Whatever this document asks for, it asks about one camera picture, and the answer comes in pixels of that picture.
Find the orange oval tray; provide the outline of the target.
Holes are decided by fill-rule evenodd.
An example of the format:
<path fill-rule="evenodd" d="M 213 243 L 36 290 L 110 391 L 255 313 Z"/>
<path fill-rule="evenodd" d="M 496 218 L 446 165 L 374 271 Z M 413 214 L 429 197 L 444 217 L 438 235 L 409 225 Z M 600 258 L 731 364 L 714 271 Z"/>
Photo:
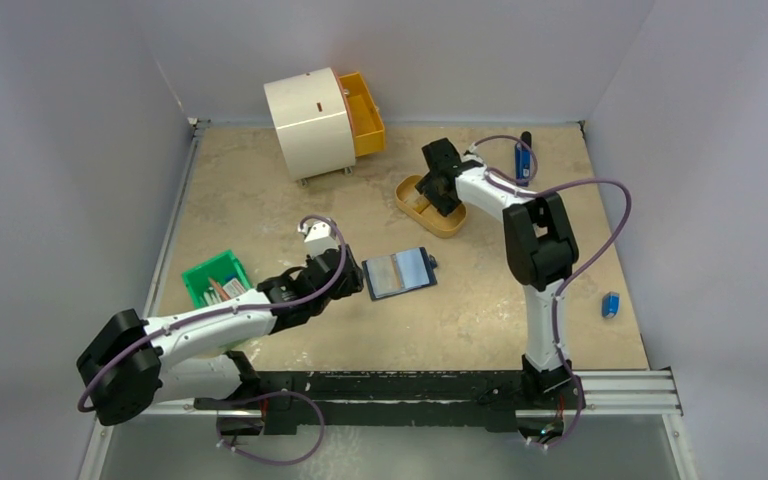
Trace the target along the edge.
<path fill-rule="evenodd" d="M 433 235 L 443 239 L 455 236 L 462 228 L 467 218 L 467 208 L 465 204 L 459 205 L 448 216 L 440 214 L 432 204 L 422 214 L 410 211 L 405 205 L 404 198 L 406 194 L 411 189 L 417 190 L 416 185 L 421 179 L 421 175 L 411 175 L 406 177 L 396 187 L 396 206 Z"/>

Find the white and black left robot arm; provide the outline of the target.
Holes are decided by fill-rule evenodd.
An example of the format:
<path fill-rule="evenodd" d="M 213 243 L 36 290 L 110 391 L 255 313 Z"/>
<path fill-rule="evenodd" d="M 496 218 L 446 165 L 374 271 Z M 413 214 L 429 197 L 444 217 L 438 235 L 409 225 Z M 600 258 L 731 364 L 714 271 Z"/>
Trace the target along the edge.
<path fill-rule="evenodd" d="M 78 409 L 105 425 L 124 423 L 174 398 L 176 365 L 210 351 L 306 324 L 328 303 L 361 292 L 362 271 L 350 246 L 308 256 L 240 297 L 190 312 L 141 318 L 114 314 L 76 361 L 85 389 Z"/>

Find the blue leather card holder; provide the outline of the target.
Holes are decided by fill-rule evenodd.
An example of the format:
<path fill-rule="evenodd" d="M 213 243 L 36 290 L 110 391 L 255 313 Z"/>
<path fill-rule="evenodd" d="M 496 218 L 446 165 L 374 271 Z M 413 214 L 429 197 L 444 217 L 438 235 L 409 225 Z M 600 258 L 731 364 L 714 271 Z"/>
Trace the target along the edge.
<path fill-rule="evenodd" d="M 364 260 L 362 268 L 372 301 L 437 284 L 436 258 L 424 247 Z"/>

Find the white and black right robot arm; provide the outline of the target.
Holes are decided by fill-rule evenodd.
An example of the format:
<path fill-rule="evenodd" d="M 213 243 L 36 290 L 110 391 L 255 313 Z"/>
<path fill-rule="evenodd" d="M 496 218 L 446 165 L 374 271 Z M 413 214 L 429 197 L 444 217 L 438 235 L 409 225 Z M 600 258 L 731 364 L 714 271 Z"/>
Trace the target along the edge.
<path fill-rule="evenodd" d="M 521 392 L 536 407 L 558 396 L 582 407 L 583 387 L 564 339 L 564 290 L 579 249 L 561 197 L 537 193 L 447 138 L 422 148 L 428 171 L 415 189 L 441 217 L 470 205 L 503 227 L 507 266 L 522 286 L 527 321 Z"/>

